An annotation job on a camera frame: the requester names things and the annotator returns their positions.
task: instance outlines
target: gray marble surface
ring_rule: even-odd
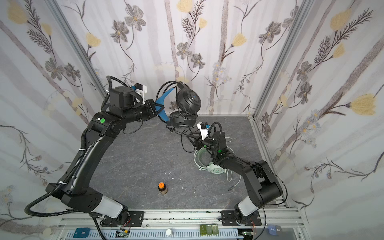
[[[220,122],[225,136],[232,137],[227,145],[237,156],[261,159],[247,117],[199,117],[199,121]],[[139,125],[132,123],[126,131]],[[186,150],[192,150],[185,136],[183,143]],[[180,135],[169,132],[155,118],[134,134],[119,134],[100,161],[90,186],[130,209],[226,209],[247,196],[243,180],[228,191],[238,179],[236,173],[228,182],[226,174],[199,170],[193,153],[183,150]],[[160,182],[168,187],[165,195],[157,189]]]

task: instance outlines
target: floral wallpaper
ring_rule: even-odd
[[[314,240],[382,238],[383,10],[382,1],[315,1],[257,114]]]
[[[60,218],[31,217],[24,208],[65,172],[103,97],[45,2],[0,6],[0,238],[51,239]],[[91,49],[97,40],[88,38]],[[48,198],[36,209],[65,206]]]
[[[59,0],[103,84],[188,83],[200,114],[254,112],[301,1]],[[173,111],[167,99],[167,111]]]

